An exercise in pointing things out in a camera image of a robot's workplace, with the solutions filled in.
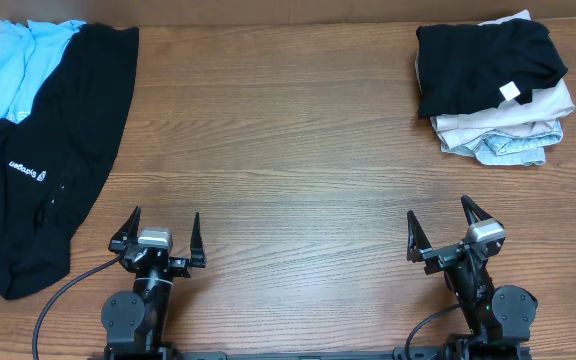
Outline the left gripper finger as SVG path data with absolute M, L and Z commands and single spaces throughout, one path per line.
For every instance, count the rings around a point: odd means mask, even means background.
M 136 206 L 126 222 L 111 237 L 112 242 L 130 242 L 137 239 L 141 208 Z
M 200 231 L 200 214 L 195 213 L 193 229 L 190 241 L 190 252 L 192 258 L 203 258 L 204 257 L 204 247 Z

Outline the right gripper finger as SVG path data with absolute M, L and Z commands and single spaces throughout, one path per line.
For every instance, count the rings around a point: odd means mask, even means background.
M 409 252 L 426 252 L 432 249 L 423 228 L 412 210 L 407 212 L 407 229 Z
M 462 208 L 469 226 L 482 227 L 484 225 L 503 224 L 475 203 L 468 195 L 461 197 Z

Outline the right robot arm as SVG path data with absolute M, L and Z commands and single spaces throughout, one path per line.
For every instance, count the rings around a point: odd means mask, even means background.
M 536 318 L 538 301 L 527 290 L 505 285 L 496 287 L 487 271 L 491 257 L 505 241 L 501 222 L 479 207 L 469 196 L 461 197 L 468 223 L 466 234 L 454 245 L 432 247 L 413 211 L 407 212 L 407 260 L 422 262 L 431 275 L 442 273 L 457 303 L 417 324 L 401 348 L 405 359 L 529 359 L 530 327 Z M 430 322 L 459 309 L 467 334 L 451 334 L 436 349 L 414 348 L 414 336 Z

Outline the black t-shirt with logo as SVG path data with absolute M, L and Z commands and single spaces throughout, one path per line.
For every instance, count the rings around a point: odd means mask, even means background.
M 118 154 L 140 31 L 87 24 L 39 88 L 30 115 L 0 119 L 0 296 L 20 299 L 70 272 L 71 239 Z

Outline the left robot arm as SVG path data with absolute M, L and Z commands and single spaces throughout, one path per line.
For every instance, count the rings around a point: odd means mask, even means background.
M 176 278 L 189 278 L 194 268 L 204 268 L 205 255 L 200 216 L 194 217 L 190 256 L 171 254 L 173 240 L 166 228 L 139 227 L 141 209 L 112 236 L 109 250 L 118 263 L 135 275 L 130 291 L 110 296 L 101 310 L 106 330 L 106 359 L 175 359 L 174 346 L 163 340 L 167 310 Z

